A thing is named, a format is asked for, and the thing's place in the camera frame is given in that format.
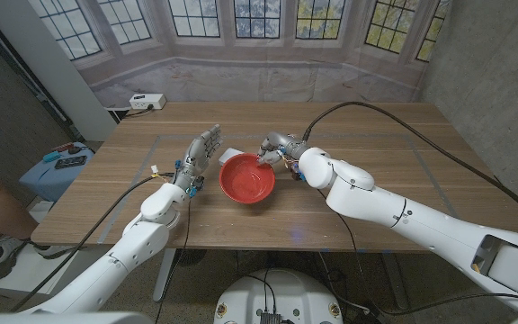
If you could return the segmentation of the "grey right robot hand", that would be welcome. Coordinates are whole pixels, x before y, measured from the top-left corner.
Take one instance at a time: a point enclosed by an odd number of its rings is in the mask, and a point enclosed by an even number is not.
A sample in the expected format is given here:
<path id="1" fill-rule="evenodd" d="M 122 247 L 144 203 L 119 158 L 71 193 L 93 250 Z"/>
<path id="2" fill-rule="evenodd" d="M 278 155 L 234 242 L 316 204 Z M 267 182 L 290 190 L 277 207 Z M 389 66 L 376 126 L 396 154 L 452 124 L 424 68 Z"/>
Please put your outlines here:
<path id="1" fill-rule="evenodd" d="M 298 160 L 308 149 L 305 141 L 272 131 L 259 148 L 258 163 L 273 165 L 282 158 Z"/>

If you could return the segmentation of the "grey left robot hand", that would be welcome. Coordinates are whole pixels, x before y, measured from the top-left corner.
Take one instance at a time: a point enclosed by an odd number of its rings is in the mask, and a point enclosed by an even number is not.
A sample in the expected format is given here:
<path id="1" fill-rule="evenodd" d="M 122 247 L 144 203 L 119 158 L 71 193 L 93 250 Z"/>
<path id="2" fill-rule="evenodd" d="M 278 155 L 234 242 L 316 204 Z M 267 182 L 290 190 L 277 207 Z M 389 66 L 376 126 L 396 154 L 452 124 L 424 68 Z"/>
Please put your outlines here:
<path id="1" fill-rule="evenodd" d="M 215 124 L 192 141 L 174 177 L 175 185 L 186 190 L 204 172 L 222 143 L 220 133 L 220 125 Z"/>

